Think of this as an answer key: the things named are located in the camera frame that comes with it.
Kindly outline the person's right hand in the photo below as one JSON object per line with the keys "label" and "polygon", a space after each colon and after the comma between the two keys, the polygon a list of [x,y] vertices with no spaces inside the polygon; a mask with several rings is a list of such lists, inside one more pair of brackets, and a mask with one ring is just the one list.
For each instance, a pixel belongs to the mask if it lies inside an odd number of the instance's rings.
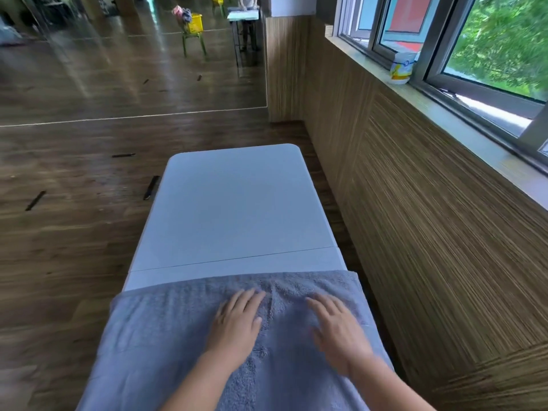
{"label": "person's right hand", "polygon": [[345,328],[342,311],[343,305],[346,305],[339,298],[332,295],[328,296],[335,301],[341,310],[340,318],[318,319],[315,314],[315,295],[312,297],[307,297],[306,302],[319,322],[318,327],[315,329],[320,329],[324,334],[327,333],[331,338],[331,351],[329,354],[324,354],[327,362],[339,374],[349,378],[349,361],[358,356],[366,356],[369,354],[374,355],[374,353],[363,329],[362,331],[348,331]]}

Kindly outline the person's left hand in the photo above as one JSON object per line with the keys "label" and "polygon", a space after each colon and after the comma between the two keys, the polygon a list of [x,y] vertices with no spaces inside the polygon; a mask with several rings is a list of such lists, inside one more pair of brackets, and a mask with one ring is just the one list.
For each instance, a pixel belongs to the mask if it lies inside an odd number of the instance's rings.
{"label": "person's left hand", "polygon": [[[233,352],[251,353],[257,338],[251,334],[251,324],[258,315],[243,315],[239,313],[239,297],[246,290],[238,290],[229,300],[229,313],[225,321],[214,321],[211,325],[205,351],[229,350]],[[266,293],[258,292],[258,309]]]}

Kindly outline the grey-blue terry towel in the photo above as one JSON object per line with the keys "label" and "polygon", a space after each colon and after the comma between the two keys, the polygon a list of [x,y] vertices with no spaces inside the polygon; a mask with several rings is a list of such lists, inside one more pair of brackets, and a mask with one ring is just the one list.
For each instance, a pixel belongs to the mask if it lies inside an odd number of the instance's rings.
{"label": "grey-blue terry towel", "polygon": [[358,275],[351,271],[208,277],[116,296],[77,411],[157,411],[202,353],[219,305],[239,289],[264,290],[263,324],[217,411],[369,411],[349,380],[315,347],[305,297],[338,297],[375,354],[394,370]]}

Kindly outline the person's left forearm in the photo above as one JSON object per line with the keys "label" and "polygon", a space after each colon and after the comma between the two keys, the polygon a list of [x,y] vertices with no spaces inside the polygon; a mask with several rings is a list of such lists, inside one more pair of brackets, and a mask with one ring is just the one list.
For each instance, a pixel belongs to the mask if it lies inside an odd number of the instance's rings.
{"label": "person's left forearm", "polygon": [[231,375],[249,353],[207,351],[159,411],[215,411]]}

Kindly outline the person's right forearm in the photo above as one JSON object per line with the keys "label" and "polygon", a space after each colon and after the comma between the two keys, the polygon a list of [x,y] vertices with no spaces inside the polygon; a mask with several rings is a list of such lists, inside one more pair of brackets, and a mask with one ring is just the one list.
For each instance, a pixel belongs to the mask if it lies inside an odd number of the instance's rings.
{"label": "person's right forearm", "polygon": [[348,375],[370,411],[437,411],[376,355],[352,358]]}

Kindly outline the white canister with yellow label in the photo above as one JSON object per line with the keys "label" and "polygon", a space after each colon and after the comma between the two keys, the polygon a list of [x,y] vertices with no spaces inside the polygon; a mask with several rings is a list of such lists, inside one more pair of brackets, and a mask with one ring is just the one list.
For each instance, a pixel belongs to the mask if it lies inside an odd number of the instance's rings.
{"label": "white canister with yellow label", "polygon": [[389,82],[403,85],[409,82],[418,53],[413,51],[396,52],[390,68]]}

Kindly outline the grey metal window frame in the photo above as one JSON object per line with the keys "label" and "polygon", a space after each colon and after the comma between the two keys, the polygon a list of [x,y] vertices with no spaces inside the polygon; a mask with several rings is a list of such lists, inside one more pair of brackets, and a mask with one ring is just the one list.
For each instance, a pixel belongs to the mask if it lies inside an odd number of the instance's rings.
{"label": "grey metal window frame", "polygon": [[548,175],[548,0],[337,0],[333,34]]}

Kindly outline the large wall mirror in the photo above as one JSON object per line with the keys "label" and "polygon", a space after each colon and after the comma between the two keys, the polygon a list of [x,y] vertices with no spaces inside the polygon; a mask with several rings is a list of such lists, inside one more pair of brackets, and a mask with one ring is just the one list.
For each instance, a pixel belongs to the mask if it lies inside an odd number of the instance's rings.
{"label": "large wall mirror", "polygon": [[[175,5],[202,14],[203,33],[186,33]],[[266,109],[261,54],[236,63],[210,0],[138,0],[136,12],[0,48],[0,129]]]}

